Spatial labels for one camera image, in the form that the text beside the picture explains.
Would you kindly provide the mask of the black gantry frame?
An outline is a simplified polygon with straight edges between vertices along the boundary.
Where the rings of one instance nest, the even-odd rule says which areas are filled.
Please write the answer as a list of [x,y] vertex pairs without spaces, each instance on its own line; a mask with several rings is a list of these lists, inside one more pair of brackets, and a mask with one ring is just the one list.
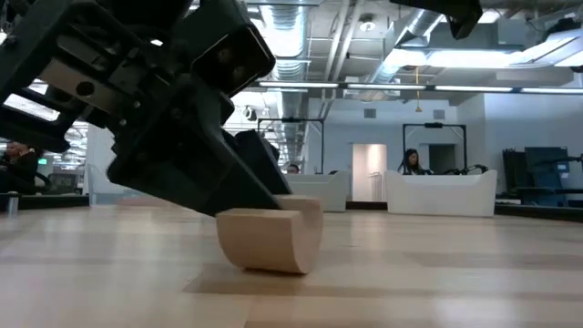
[[443,175],[449,174],[457,174],[457,175],[464,175],[468,172],[468,156],[467,156],[467,127],[464,124],[444,124],[440,122],[427,122],[427,123],[404,123],[402,125],[402,147],[404,157],[400,164],[400,169],[402,170],[402,174],[404,175],[411,175],[412,171],[408,168],[408,158],[409,155],[407,154],[408,147],[406,146],[407,143],[407,128],[408,127],[416,127],[416,128],[432,128],[432,129],[441,129],[441,128],[460,128],[462,131],[462,135],[460,138],[463,141],[463,167],[461,169],[449,169],[443,172]]

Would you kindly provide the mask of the black aluminium table frame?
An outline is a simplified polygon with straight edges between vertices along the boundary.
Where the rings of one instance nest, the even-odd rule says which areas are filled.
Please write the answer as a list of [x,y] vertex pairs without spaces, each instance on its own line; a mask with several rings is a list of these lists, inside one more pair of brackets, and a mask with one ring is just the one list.
[[[346,201],[345,205],[347,210],[387,210],[387,205],[384,202]],[[22,196],[18,203],[18,209],[20,210],[43,210],[88,206],[88,196],[74,195]],[[583,208],[497,204],[495,206],[495,214],[541,220],[562,220],[583,223]]]

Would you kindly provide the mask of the silver aluminium frame post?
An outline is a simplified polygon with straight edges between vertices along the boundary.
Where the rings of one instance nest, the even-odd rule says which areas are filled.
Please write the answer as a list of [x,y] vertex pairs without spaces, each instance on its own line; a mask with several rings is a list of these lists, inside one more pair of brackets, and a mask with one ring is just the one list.
[[8,213],[9,217],[14,217],[17,215],[20,197],[21,195],[15,191],[9,191],[7,193],[8,202],[6,212]]

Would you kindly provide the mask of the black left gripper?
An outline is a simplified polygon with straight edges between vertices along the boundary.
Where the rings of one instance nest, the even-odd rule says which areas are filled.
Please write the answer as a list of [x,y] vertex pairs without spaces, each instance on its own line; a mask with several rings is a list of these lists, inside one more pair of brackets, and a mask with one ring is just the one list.
[[222,128],[230,99],[191,73],[190,13],[2,13],[0,138],[63,152],[110,130],[115,184],[214,216],[277,210]]

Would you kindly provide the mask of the light grey plastic bin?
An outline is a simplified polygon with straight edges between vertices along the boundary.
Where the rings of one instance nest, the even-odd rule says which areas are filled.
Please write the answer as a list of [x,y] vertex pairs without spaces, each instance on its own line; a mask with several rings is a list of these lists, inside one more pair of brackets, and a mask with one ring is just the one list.
[[349,174],[286,174],[285,178],[294,194],[311,196],[320,200],[324,212],[345,212],[349,195]]

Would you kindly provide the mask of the silver ventilation duct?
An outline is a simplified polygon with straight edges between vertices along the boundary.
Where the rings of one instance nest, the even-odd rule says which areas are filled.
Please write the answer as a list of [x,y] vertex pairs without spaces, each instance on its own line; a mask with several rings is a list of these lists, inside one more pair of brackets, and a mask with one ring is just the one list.
[[[278,82],[305,81],[308,72],[306,36],[308,10],[301,6],[267,5],[261,10],[266,23],[268,45],[276,56],[271,78]],[[280,118],[306,118],[307,104],[301,91],[281,91],[278,98]],[[282,123],[284,165],[302,164],[305,122]]]
[[422,65],[424,58],[420,53],[403,50],[401,46],[413,42],[414,47],[426,47],[441,19],[437,12],[414,9],[407,17],[392,22],[384,39],[384,57],[366,82],[388,84],[402,67]]

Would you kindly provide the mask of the black mesh office chair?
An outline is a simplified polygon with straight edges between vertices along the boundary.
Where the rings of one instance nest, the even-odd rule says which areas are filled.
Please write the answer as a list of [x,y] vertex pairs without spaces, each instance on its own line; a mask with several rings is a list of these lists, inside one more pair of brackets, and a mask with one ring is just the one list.
[[47,194],[76,194],[78,192],[76,174],[51,173],[47,177],[51,184]]

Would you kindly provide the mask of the dark blue equipment rack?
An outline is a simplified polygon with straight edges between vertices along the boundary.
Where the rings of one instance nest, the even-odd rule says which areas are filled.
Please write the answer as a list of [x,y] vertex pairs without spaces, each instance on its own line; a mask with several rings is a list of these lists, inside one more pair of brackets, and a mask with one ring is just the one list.
[[565,147],[526,147],[524,151],[504,149],[505,196],[522,205],[568,207],[568,195],[583,195],[583,187],[565,187],[570,163],[583,165],[583,155],[571,157]]

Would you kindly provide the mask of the white plastic bin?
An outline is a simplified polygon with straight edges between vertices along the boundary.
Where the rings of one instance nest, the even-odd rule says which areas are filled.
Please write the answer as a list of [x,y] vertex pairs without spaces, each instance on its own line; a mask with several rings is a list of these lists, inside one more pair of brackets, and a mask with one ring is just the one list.
[[392,214],[492,217],[497,171],[479,175],[402,175],[385,172],[387,210]]

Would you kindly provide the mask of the white door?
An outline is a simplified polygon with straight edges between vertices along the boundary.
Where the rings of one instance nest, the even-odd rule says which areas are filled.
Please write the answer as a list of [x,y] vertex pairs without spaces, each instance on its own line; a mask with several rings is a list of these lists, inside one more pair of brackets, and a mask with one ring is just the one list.
[[353,144],[353,200],[386,202],[384,191],[386,170],[387,147],[384,144]]

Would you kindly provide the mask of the long ceiling light strip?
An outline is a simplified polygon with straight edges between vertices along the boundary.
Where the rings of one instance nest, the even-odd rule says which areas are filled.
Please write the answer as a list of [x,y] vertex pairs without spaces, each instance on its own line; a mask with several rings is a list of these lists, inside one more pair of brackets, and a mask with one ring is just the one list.
[[260,81],[259,87],[266,88],[319,88],[319,89],[335,89],[339,88],[338,83],[327,82],[297,82],[297,81]]
[[583,96],[582,87],[522,87],[521,94],[541,94],[541,95],[562,95],[562,96]]
[[388,91],[388,90],[415,90],[421,91],[426,90],[425,85],[409,85],[409,84],[361,84],[361,83],[347,83],[345,85],[346,89],[354,90],[376,90],[376,91]]
[[509,93],[512,87],[480,87],[480,86],[435,86],[435,91],[468,92],[468,93]]

